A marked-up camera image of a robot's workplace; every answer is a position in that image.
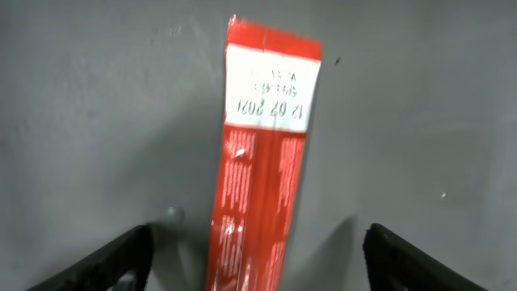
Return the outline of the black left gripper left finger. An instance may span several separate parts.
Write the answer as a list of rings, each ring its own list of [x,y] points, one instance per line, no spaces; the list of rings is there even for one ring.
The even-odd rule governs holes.
[[[152,228],[139,225],[28,291],[144,291],[152,263]]]

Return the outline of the red stick sachet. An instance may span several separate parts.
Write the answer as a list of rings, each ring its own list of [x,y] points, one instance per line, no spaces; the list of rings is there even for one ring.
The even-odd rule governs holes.
[[[207,290],[278,289],[321,64],[315,40],[229,21]]]

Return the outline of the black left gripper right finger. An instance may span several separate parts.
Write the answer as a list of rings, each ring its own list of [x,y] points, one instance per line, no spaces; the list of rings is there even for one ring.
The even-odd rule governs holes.
[[[379,223],[363,251],[371,291],[486,291]]]

